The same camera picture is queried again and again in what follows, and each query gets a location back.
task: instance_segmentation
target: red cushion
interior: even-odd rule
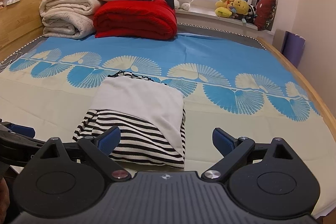
[[[177,33],[175,10],[164,0],[114,0],[93,18],[95,37],[171,39]]]
[[[257,4],[257,17],[255,18],[254,25],[258,27],[258,31],[267,28],[266,22],[270,17],[273,17],[272,10],[276,5],[277,0],[259,0]]]

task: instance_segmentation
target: purple yoga mat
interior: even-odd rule
[[[285,37],[283,39],[283,45],[281,49],[281,53],[297,68],[303,50],[305,48],[306,40],[303,37],[298,36],[297,34],[293,34],[291,32],[286,31]]]

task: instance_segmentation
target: triangular cutout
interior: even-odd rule
[[[286,159],[286,160],[293,159],[293,157],[290,155],[290,153],[282,144],[277,145],[273,157],[277,159]]]
[[[43,153],[41,156],[41,159],[52,159],[52,158],[58,158],[59,153],[57,150],[56,144],[52,144],[48,147],[48,149]]]

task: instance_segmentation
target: red blanket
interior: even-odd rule
[[[115,0],[104,4],[93,19],[95,37],[171,39],[177,33],[175,10],[164,0]]]

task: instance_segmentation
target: window sill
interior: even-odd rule
[[[216,20],[225,21],[225,22],[228,22],[228,23],[240,25],[240,26],[258,31],[258,27],[256,25],[253,25],[253,24],[250,24],[250,23],[244,24],[241,20],[237,20],[237,19],[218,17],[215,14],[215,10],[210,9],[210,8],[192,6],[192,7],[190,7],[189,11],[185,11],[185,10],[182,10],[182,9],[177,9],[175,11],[176,11],[177,14],[193,15],[193,16],[216,19]],[[274,35],[273,32],[267,31],[267,30],[260,31],[260,32],[266,32],[268,34]]]

